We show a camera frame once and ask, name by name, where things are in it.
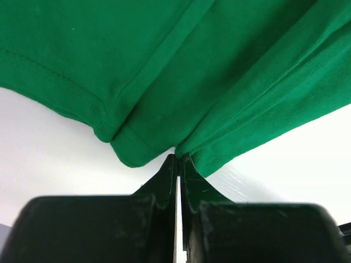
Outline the green t shirt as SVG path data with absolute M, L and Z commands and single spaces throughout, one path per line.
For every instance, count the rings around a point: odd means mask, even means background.
M 1 86 L 209 176 L 350 104 L 350 1 L 1 1 Z

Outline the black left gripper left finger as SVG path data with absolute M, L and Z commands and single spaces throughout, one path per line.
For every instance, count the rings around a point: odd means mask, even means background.
M 42 196 L 20 212 L 6 262 L 175 262 L 177 159 L 131 195 Z

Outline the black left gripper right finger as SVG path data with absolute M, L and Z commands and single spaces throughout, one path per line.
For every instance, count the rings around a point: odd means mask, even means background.
M 321 206 L 235 203 L 190 157 L 178 162 L 188 262 L 347 262 L 339 228 Z

